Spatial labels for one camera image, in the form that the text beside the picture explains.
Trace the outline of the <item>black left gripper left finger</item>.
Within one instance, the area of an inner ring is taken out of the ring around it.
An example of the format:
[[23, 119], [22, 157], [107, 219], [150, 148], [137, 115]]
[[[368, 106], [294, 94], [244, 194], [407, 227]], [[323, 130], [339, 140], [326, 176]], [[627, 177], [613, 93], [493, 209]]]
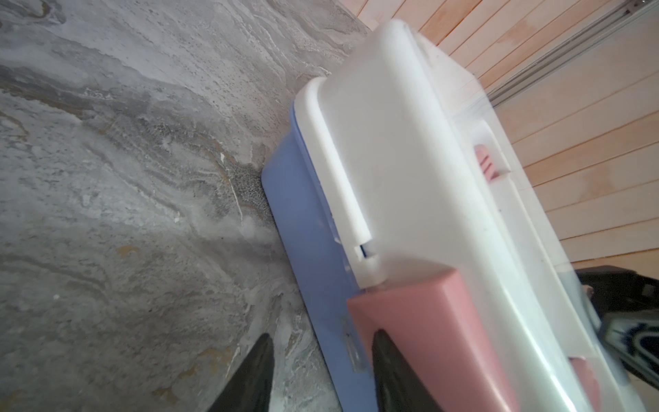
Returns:
[[274, 370], [274, 343], [270, 334], [264, 333], [209, 407], [209, 412], [268, 411]]

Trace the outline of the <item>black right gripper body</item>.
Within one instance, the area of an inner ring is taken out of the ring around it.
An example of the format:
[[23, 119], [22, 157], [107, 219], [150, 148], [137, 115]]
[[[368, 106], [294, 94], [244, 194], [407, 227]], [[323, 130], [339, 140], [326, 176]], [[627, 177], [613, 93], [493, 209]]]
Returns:
[[593, 289], [590, 303], [602, 324], [597, 336], [625, 369], [658, 387], [658, 281], [635, 271], [604, 265], [577, 269]]

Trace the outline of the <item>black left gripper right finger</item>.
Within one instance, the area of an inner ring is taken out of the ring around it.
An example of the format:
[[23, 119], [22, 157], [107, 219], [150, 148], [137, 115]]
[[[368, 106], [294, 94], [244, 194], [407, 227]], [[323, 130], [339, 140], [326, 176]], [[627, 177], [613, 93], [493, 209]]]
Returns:
[[373, 336], [372, 366], [379, 411], [442, 411], [383, 329]]

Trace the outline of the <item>pink tool box latch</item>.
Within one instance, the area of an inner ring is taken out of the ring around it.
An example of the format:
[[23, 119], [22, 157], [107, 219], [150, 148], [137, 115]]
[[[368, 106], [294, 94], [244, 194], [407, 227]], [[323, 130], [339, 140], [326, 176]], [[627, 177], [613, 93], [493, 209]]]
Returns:
[[457, 271], [348, 300], [371, 355], [384, 330], [445, 411], [517, 411], [519, 403]]

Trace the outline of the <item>blue tool box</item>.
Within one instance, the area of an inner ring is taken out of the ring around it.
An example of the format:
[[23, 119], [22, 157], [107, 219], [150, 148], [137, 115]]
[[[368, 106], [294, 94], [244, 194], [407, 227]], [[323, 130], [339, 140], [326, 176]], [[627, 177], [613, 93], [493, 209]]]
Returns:
[[315, 336], [345, 411], [377, 410], [375, 379], [348, 314], [358, 287], [294, 110], [261, 180]]

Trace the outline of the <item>pink tool box handle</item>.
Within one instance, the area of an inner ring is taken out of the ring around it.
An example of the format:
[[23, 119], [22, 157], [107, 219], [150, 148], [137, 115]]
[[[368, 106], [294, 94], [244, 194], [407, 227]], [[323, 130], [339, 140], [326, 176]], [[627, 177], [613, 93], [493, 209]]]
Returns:
[[475, 146], [475, 155], [487, 182], [496, 179], [499, 176], [499, 171], [487, 147], [481, 144]]

